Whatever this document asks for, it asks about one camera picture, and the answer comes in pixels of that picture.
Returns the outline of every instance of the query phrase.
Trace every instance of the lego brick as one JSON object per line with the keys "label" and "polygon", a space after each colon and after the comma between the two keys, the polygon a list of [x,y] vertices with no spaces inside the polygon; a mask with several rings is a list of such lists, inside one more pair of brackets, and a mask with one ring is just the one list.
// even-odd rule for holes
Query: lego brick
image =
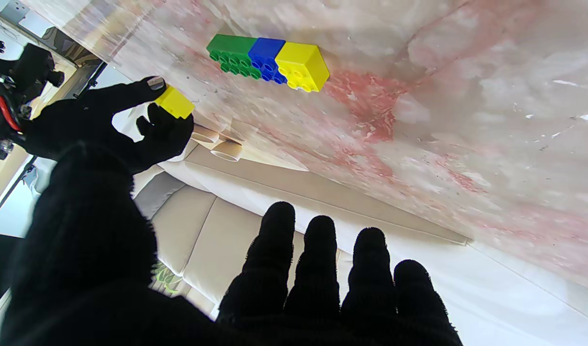
{"label": "lego brick", "polygon": [[248,53],[252,60],[252,66],[260,70],[262,79],[267,82],[275,81],[279,85],[287,82],[285,77],[277,71],[279,67],[275,62],[275,57],[284,44],[285,40],[283,39],[260,37]]}
{"label": "lego brick", "polygon": [[172,86],[168,86],[166,92],[155,100],[158,106],[165,109],[175,118],[184,118],[191,114],[196,107],[183,94]]}
{"label": "lego brick", "polygon": [[285,42],[275,62],[279,73],[288,79],[289,87],[306,92],[322,90],[331,75],[320,49],[312,44]]}
{"label": "lego brick", "polygon": [[261,71],[252,66],[249,51],[257,39],[217,34],[207,46],[209,56],[220,63],[221,70],[259,79]]}

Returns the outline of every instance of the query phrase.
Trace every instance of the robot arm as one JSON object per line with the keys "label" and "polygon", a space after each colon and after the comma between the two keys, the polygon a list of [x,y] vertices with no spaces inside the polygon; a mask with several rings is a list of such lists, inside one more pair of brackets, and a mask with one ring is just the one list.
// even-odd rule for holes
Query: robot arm
{"label": "robot arm", "polygon": [[46,83],[60,87],[64,77],[55,71],[51,53],[33,44],[27,44],[16,61],[0,59],[0,160],[13,143],[24,141],[23,125],[31,115],[28,103],[42,94]]}

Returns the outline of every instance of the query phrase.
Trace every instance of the seat cushion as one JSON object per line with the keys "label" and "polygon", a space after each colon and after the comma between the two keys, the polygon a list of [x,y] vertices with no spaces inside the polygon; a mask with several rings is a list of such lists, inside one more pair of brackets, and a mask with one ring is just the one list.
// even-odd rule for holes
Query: seat cushion
{"label": "seat cushion", "polygon": [[158,258],[181,275],[196,244],[215,195],[184,186],[153,217],[158,238]]}
{"label": "seat cushion", "polygon": [[155,177],[162,173],[164,169],[158,165],[153,165],[144,172],[134,175],[134,190],[132,191],[132,198],[136,197],[138,193]]}
{"label": "seat cushion", "polygon": [[[241,273],[261,217],[223,199],[215,200],[196,241],[183,276],[213,303],[219,304],[230,282]],[[294,260],[288,287],[294,285],[296,263],[303,252],[303,235],[294,233]]]}

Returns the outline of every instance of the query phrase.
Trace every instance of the fingertip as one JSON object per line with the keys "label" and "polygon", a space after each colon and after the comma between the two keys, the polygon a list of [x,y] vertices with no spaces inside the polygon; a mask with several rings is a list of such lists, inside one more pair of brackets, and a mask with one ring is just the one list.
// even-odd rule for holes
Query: fingertip
{"label": "fingertip", "polygon": [[400,261],[399,264],[394,267],[393,277],[397,286],[405,283],[423,283],[432,285],[429,272],[427,272],[426,268],[424,268],[424,266],[418,261],[412,259]]}
{"label": "fingertip", "polygon": [[360,231],[354,244],[354,252],[386,249],[386,237],[379,228],[369,227]]}
{"label": "fingertip", "polygon": [[287,216],[287,217],[292,217],[294,218],[294,206],[292,206],[290,203],[285,202],[285,201],[281,201],[281,202],[275,202],[272,204],[272,206],[270,206],[268,208],[268,210],[266,211],[266,215],[273,215],[273,214],[279,214],[282,216]]}
{"label": "fingertip", "polygon": [[326,215],[318,215],[309,222],[308,228],[312,227],[334,229],[334,221]]}

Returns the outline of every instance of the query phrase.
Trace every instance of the stacked lego bricks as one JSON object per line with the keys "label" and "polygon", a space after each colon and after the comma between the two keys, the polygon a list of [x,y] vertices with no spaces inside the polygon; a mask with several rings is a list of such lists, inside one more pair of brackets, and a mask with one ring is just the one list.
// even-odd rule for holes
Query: stacked lego bricks
{"label": "stacked lego bricks", "polygon": [[319,92],[330,76],[319,48],[312,44],[217,34],[207,50],[224,72],[287,83],[305,92]]}

